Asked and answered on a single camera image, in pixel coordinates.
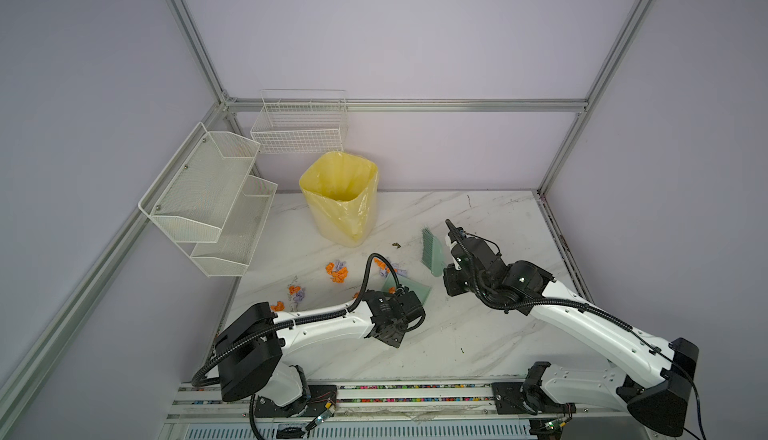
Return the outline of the green hand brush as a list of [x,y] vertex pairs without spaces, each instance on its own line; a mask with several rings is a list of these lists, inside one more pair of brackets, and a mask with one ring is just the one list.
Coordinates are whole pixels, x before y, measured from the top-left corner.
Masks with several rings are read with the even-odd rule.
[[445,268],[443,245],[429,228],[422,229],[422,263],[434,277],[441,277]]

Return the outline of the green plastic dustpan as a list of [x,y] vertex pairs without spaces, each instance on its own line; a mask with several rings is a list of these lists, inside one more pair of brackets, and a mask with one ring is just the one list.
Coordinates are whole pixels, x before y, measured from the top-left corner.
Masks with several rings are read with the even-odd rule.
[[[412,280],[406,276],[399,276],[398,281],[401,287],[407,288],[409,291],[414,292],[417,298],[419,299],[419,301],[423,305],[426,304],[431,292],[430,286],[423,284],[421,282]],[[394,294],[396,292],[396,289],[397,289],[397,284],[395,283],[393,277],[389,275],[385,283],[383,284],[381,291]]]

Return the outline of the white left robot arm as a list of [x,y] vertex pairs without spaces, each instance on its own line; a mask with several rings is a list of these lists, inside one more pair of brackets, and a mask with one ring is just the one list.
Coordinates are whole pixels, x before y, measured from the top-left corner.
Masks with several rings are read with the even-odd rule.
[[257,395],[283,409],[306,402],[309,386],[300,365],[289,361],[291,355],[366,338],[398,348],[425,319],[421,300],[405,287],[393,294],[367,290],[344,304],[306,312],[274,312],[267,302],[254,304],[214,342],[214,353],[223,357],[215,366],[221,399],[232,403]]

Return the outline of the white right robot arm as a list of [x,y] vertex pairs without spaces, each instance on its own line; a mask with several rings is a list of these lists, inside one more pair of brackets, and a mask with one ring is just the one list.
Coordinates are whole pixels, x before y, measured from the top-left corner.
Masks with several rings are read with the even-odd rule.
[[443,270],[448,295],[471,293],[486,307],[546,322],[598,354],[609,367],[571,370],[537,361],[514,394],[518,408],[571,417],[578,404],[628,413],[668,437],[687,433],[689,402],[699,402],[695,371],[699,348],[642,332],[597,307],[553,274],[527,261],[504,262],[498,245],[446,223],[451,263]]

